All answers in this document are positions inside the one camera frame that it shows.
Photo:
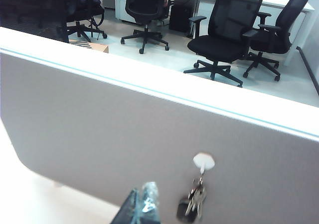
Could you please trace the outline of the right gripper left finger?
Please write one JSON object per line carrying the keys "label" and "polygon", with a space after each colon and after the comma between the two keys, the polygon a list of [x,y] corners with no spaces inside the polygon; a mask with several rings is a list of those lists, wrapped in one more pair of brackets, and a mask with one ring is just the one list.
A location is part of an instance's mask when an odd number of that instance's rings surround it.
{"label": "right gripper left finger", "polygon": [[134,188],[126,197],[111,224],[136,224],[139,191]]}

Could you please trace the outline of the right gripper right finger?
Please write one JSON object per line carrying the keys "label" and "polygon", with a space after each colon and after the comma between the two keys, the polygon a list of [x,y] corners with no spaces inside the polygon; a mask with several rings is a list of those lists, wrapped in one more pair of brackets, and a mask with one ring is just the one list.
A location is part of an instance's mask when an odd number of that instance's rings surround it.
{"label": "right gripper right finger", "polygon": [[156,182],[146,182],[142,186],[140,201],[140,221],[142,224],[159,224],[159,190]]}

